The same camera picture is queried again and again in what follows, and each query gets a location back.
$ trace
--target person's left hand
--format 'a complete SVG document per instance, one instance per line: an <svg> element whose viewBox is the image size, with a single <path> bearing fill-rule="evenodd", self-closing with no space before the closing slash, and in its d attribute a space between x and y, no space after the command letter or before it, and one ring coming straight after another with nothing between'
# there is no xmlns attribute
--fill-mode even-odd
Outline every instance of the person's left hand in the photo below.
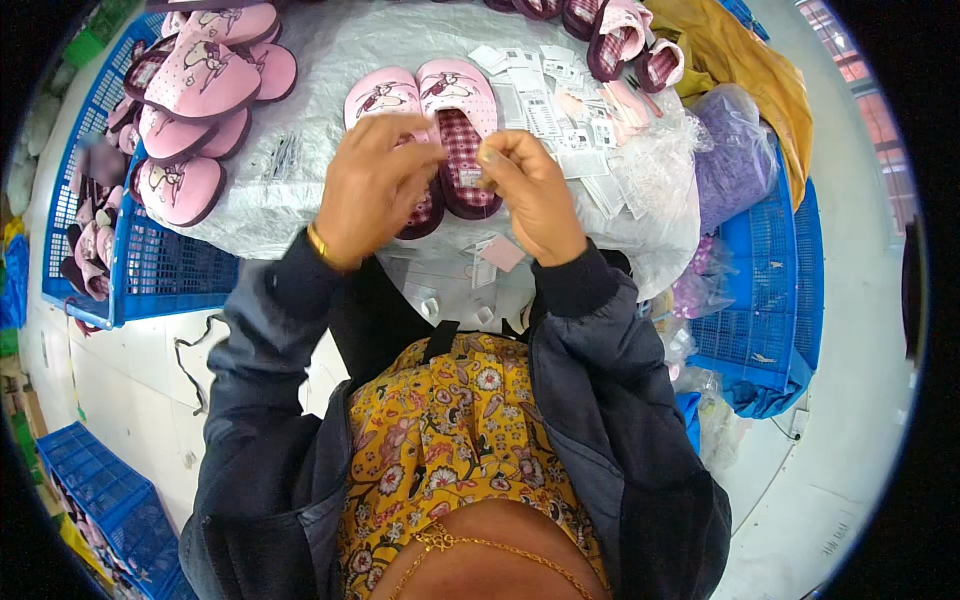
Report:
<svg viewBox="0 0 960 600"><path fill-rule="evenodd" d="M314 221L332 267L358 267L403 229L446 152L440 144L396 143L431 125L419 115L384 114L360 119L344 135Z"/></svg>

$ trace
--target mustard cloth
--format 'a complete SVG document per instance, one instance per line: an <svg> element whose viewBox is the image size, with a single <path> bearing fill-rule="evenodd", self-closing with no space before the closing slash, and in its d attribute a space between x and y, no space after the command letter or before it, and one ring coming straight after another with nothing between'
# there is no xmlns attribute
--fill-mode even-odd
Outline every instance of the mustard cloth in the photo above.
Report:
<svg viewBox="0 0 960 600"><path fill-rule="evenodd" d="M354 455L338 530L347 598L368 598L390 561L435 519L486 498L549 516L609 589L593 526L534 405L527 346L458 334L421 365L427 340L354 393Z"/></svg>
<svg viewBox="0 0 960 600"><path fill-rule="evenodd" d="M709 73L720 84L737 84L753 97L760 116L780 139L793 209L797 210L804 199L813 152L813 116L803 73L757 41L716 0L645 0L643 6L661 17L661 28L684 34L681 47L686 66ZM708 87L704 82L688 83L691 92Z"/></svg>

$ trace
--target fingernail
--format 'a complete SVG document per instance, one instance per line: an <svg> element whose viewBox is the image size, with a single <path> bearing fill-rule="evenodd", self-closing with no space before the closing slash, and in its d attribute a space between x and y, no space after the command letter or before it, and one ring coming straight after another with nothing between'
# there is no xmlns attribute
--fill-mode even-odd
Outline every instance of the fingernail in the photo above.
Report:
<svg viewBox="0 0 960 600"><path fill-rule="evenodd" d="M484 162L493 162L496 160L496 152L492 148L481 148L477 153L477 158Z"/></svg>

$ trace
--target dark jacket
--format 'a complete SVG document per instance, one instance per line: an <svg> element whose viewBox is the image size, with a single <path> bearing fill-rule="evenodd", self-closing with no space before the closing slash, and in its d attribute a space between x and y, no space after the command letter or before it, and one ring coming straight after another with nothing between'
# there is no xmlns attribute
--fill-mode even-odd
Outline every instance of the dark jacket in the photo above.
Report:
<svg viewBox="0 0 960 600"><path fill-rule="evenodd" d="M530 338L534 399L596 528L617 598L706 598L730 548L727 495L685 434L636 287L590 244L533 267L549 314ZM340 598L335 532L352 458L341 383L324 419L298 388L341 277L301 235L245 270L210 352L206 455L180 562L201 598Z"/></svg>

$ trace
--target person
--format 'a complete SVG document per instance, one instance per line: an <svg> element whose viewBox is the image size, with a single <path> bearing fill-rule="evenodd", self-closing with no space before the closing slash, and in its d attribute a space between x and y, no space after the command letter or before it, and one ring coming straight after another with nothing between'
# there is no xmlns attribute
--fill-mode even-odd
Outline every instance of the person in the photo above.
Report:
<svg viewBox="0 0 960 600"><path fill-rule="evenodd" d="M444 150L420 116L361 119L316 220L227 301L180 562L201 598L706 598L727 495L685 434L636 287L586 238L528 132L490 135L478 185L536 258L527 344L431 326L373 253ZM298 389L329 328L350 379Z"/></svg>

